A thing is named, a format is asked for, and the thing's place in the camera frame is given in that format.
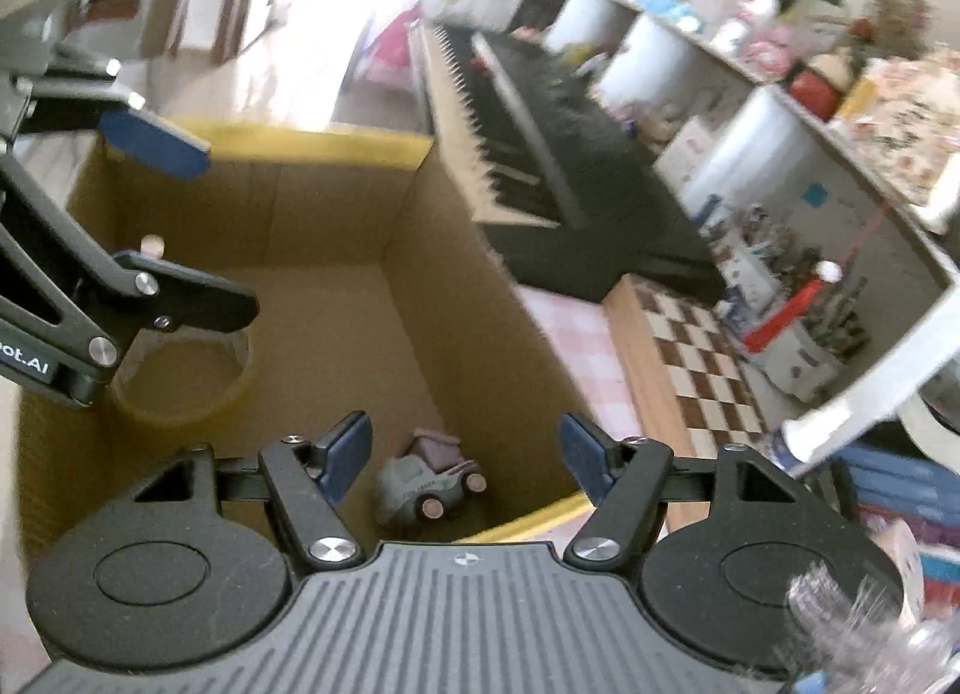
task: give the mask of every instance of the blue gripper pad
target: blue gripper pad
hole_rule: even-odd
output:
[[[117,110],[100,116],[110,146],[167,176],[192,182],[210,168],[210,145],[150,112]]]
[[[598,507],[613,488],[613,475],[603,445],[573,415],[564,415],[560,419],[560,449],[566,470],[592,505]]]
[[[328,446],[325,441],[332,440]],[[320,493],[330,507],[344,501],[350,486],[370,460],[373,452],[373,424],[368,414],[350,415],[321,439],[325,447],[326,467],[317,481]]]

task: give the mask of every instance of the white chair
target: white chair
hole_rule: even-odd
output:
[[[140,0],[133,19],[91,22],[65,42],[120,62],[147,61],[147,98],[152,92],[152,60],[167,50],[179,0]]]

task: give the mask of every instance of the figurine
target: figurine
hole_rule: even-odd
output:
[[[479,464],[460,452],[460,440],[428,429],[414,430],[403,456],[380,470],[376,484],[377,521],[395,527],[439,520],[487,490]]]

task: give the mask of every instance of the cardboard box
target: cardboard box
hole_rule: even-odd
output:
[[[256,288],[256,374],[227,411],[176,430],[140,428],[109,403],[70,411],[22,394],[28,558],[181,445],[253,454],[290,433],[320,435],[352,409],[371,414],[373,458],[340,515],[368,550],[396,536],[373,520],[376,470],[416,427],[459,436],[490,484],[419,539],[476,534],[574,492],[557,423],[587,404],[515,299],[438,150],[421,164],[386,155],[358,165],[325,154],[307,163],[296,145],[264,148],[247,155],[258,160],[237,160],[215,142],[213,168],[192,184],[97,153],[76,182],[71,211],[107,249],[161,235],[165,259]],[[171,382],[198,378],[184,369]],[[257,505],[224,513],[266,532]]]

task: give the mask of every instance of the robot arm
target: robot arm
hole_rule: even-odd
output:
[[[371,454],[363,412],[256,457],[181,450],[37,561],[27,603],[56,661],[25,690],[466,690],[452,675],[484,692],[774,694],[795,575],[824,563],[850,595],[867,575],[899,594],[876,545],[750,448],[675,459],[577,415],[560,444],[597,503],[562,561],[544,542],[364,552],[334,511]],[[277,547],[222,517],[227,501],[262,502]],[[712,508],[656,542],[671,501]]]
[[[230,281],[136,252],[110,257],[13,154],[21,134],[98,130],[114,147],[185,179],[208,146],[144,110],[115,83],[119,64],[23,35],[53,0],[0,0],[0,376],[88,406],[138,331],[236,331],[256,296]]]

